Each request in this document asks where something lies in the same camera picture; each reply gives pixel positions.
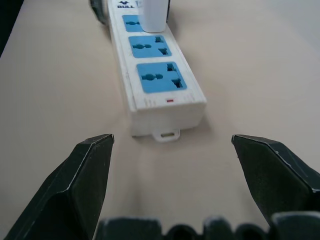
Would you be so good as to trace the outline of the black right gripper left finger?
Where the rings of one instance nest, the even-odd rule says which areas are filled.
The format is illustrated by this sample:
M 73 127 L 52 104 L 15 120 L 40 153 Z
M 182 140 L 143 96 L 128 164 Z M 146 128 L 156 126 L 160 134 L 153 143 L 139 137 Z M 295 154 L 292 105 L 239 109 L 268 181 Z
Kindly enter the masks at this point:
M 113 134 L 78 143 L 45 179 L 4 240 L 92 240 L 105 200 Z

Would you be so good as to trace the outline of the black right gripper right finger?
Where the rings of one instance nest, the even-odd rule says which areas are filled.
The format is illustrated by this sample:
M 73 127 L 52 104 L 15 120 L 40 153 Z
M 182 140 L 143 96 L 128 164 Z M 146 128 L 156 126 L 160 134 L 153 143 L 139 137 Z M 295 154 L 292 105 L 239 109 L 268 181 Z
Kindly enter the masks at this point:
M 265 220 L 282 212 L 320 212 L 320 173 L 283 143 L 235 134 L 231 138 L 250 194 Z

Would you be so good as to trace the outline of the white power strip blue sockets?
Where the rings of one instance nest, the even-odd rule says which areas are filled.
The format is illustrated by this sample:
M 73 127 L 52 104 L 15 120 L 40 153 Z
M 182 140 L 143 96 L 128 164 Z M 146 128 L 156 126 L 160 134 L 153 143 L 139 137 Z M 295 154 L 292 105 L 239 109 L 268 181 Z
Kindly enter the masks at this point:
M 199 125 L 207 99 L 170 28 L 145 32 L 138 4 L 139 0 L 107 0 L 131 135 L 170 142 L 182 130 Z

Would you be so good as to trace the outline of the white charger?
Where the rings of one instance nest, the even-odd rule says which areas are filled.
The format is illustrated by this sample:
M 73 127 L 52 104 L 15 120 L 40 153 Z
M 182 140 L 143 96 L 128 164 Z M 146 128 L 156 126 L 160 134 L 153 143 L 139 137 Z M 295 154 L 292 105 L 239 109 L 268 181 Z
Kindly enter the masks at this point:
M 169 0 L 141 0 L 139 21 L 147 33 L 160 33 L 166 28 Z

